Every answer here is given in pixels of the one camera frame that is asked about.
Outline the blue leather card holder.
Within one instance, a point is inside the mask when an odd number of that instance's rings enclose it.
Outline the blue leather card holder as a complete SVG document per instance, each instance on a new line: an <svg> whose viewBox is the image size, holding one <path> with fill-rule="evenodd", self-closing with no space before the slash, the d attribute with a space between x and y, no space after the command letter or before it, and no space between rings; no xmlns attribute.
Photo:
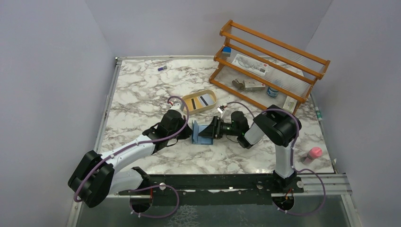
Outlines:
<svg viewBox="0 0 401 227"><path fill-rule="evenodd" d="M212 138L206 138L199 135L201 131L207 128L205 124L198 124L196 120L192 121L192 144L196 145L213 145Z"/></svg>

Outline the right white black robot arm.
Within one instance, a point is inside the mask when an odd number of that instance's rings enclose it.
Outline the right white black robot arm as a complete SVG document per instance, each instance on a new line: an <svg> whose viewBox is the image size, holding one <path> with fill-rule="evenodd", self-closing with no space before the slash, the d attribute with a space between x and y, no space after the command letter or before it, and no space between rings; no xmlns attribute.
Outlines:
<svg viewBox="0 0 401 227"><path fill-rule="evenodd" d="M213 117L212 122L199 136L220 139L223 136L236 136L241 147L250 149L264 136L275 145L276 167L273 187L278 192L285 192L292 185L290 177L295 173L293 167L293 147L302 128L300 121L291 113L276 105L269 106L265 111L253 118L249 125L244 113L234 111L231 122L226 123L220 117Z"/></svg>

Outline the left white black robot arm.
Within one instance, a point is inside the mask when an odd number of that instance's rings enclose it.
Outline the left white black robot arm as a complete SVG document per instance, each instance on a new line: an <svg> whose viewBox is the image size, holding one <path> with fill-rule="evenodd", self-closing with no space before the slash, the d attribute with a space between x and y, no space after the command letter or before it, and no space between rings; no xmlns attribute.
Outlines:
<svg viewBox="0 0 401 227"><path fill-rule="evenodd" d="M87 152L68 180L74 201L93 208L116 192L145 193L149 183L145 172L136 167L123 169L168 147L170 140L184 140L191 134L187 117L180 110L169 109L159 123L143 131L134 141L102 154Z"/></svg>

